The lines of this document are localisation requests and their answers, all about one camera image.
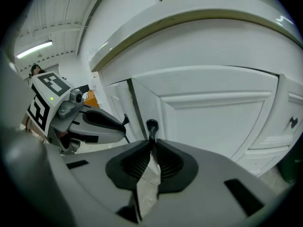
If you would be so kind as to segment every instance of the dark hair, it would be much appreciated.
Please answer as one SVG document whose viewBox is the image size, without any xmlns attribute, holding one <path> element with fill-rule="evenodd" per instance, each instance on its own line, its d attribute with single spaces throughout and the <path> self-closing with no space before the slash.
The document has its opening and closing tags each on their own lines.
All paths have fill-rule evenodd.
<svg viewBox="0 0 303 227">
<path fill-rule="evenodd" d="M 32 66 L 32 68 L 30 69 L 32 75 L 33 75 L 33 73 L 34 73 L 34 69 L 36 69 L 37 67 L 39 67 L 39 65 L 34 64 L 34 65 Z"/>
</svg>

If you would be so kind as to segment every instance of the white wall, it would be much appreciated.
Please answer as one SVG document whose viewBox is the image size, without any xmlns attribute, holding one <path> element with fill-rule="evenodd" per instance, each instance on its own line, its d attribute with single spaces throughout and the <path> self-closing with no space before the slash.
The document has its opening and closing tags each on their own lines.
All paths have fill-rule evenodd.
<svg viewBox="0 0 303 227">
<path fill-rule="evenodd" d="M 79 58 L 87 75 L 89 87 L 94 89 L 96 99 L 102 109 L 111 113 L 102 87 L 102 78 L 93 74 L 89 68 L 89 58 L 94 55 L 104 42 L 125 22 L 159 0 L 103 0 L 93 14 L 85 32 Z"/>
<path fill-rule="evenodd" d="M 45 70 L 46 70 L 46 72 L 53 71 L 53 72 L 56 72 L 57 74 L 60 74 L 60 72 L 59 72 L 59 65 L 49 67 L 49 68 L 47 68 Z"/>
<path fill-rule="evenodd" d="M 89 82 L 80 59 L 74 55 L 64 57 L 59 61 L 59 73 L 75 87 L 86 85 Z"/>
</svg>

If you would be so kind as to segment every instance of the white ceiling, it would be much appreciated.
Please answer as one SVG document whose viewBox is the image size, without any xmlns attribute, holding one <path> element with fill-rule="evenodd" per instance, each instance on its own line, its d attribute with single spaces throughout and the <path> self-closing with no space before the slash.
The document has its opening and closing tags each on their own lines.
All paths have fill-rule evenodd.
<svg viewBox="0 0 303 227">
<path fill-rule="evenodd" d="M 58 63 L 58 58 L 75 53 L 81 27 L 92 0 L 33 0 L 15 44 L 15 56 L 21 52 L 52 40 L 53 45 L 31 53 L 16 65 L 23 78 L 37 63 L 47 68 Z"/>
</svg>

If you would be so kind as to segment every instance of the cabinet door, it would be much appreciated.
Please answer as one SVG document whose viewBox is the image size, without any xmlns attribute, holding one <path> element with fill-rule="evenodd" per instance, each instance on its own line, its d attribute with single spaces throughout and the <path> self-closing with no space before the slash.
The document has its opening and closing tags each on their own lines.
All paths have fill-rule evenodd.
<svg viewBox="0 0 303 227">
<path fill-rule="evenodd" d="M 281 156 L 288 152 L 288 146 L 270 149 L 248 149 L 237 163 L 254 175 L 261 175 L 263 169 L 272 168 Z"/>
<path fill-rule="evenodd" d="M 303 120 L 303 85 L 280 75 L 276 98 L 265 126 L 250 148 L 293 145 Z"/>
<path fill-rule="evenodd" d="M 122 122 L 124 120 L 124 114 L 128 116 L 130 122 L 125 125 L 125 128 L 129 141 L 144 140 L 127 82 L 122 81 L 109 85 L 106 87 L 106 92 L 112 100 L 110 105 L 113 105 L 112 111 L 117 119 Z"/>
<path fill-rule="evenodd" d="M 260 133 L 271 109 L 277 77 L 232 66 L 188 66 L 135 75 L 144 122 L 159 123 L 158 138 L 231 158 Z"/>
</svg>

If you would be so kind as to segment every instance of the fluorescent light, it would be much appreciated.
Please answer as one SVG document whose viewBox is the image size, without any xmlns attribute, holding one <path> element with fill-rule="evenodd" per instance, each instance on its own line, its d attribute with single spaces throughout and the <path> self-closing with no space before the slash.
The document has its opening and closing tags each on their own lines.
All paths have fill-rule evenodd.
<svg viewBox="0 0 303 227">
<path fill-rule="evenodd" d="M 36 45 L 35 47 L 30 48 L 30 49 L 28 49 L 27 51 L 24 51 L 24 52 L 22 52 L 21 54 L 17 55 L 17 58 L 20 59 L 20 58 L 22 58 L 22 57 L 24 57 L 24 56 L 26 56 L 26 55 L 28 55 L 28 54 L 30 54 L 30 53 L 32 53 L 32 52 L 35 52 L 35 51 L 37 51 L 37 50 L 40 50 L 40 49 L 42 49 L 42 48 L 44 48 L 44 47 L 48 47 L 48 46 L 50 46 L 50 45 L 52 45 L 52 44 L 53 44 L 52 41 L 47 41 L 47 42 L 44 42 L 43 44 Z"/>
</svg>

